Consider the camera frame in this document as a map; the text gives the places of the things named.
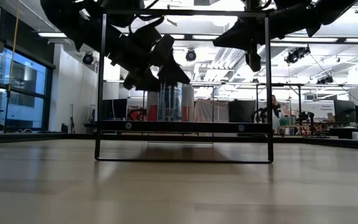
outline rope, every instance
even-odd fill
[[[13,74],[13,63],[15,58],[15,51],[16,51],[16,40],[17,40],[17,28],[19,26],[19,13],[20,13],[20,0],[17,0],[17,12],[16,12],[16,27],[15,27],[15,36],[13,40],[13,52],[12,52],[12,60],[11,60],[11,73],[9,74],[9,90],[11,90],[11,79]]]

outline ceiling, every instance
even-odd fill
[[[20,19],[39,32],[58,31],[50,23],[39,0],[20,0]],[[145,1],[147,6],[152,1]],[[214,4],[210,6],[195,6],[195,0],[160,0],[153,8],[166,9],[207,9],[241,11],[243,3],[240,0],[210,0]],[[0,5],[12,14],[16,13],[17,4],[12,0],[0,0]],[[177,17],[168,16],[163,24],[157,27],[158,31],[165,34],[214,34],[219,35],[228,30],[236,21],[235,17],[208,17],[192,16]],[[136,20],[132,28],[144,26],[144,22]],[[305,35],[305,32],[297,32],[296,35]],[[358,36],[358,14],[355,9],[350,9],[335,23],[322,27],[315,36]],[[185,55],[187,49],[195,49],[197,59],[195,62],[187,62]],[[346,82],[348,71],[358,63],[358,45],[336,45],[336,44],[311,44],[311,54],[298,63],[288,65],[283,61],[291,47],[272,47],[272,75],[273,82],[292,83],[316,83],[319,77],[326,73],[334,75],[337,82]],[[182,68],[191,74],[194,81],[226,80],[233,82],[250,82],[258,78],[264,80],[264,68],[259,73],[254,73],[245,63],[244,52],[236,49],[221,49],[214,47],[208,41],[176,41],[174,47],[175,59]],[[207,96],[212,88],[203,90]]]

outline white container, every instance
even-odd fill
[[[352,132],[352,139],[358,140],[358,132]]]

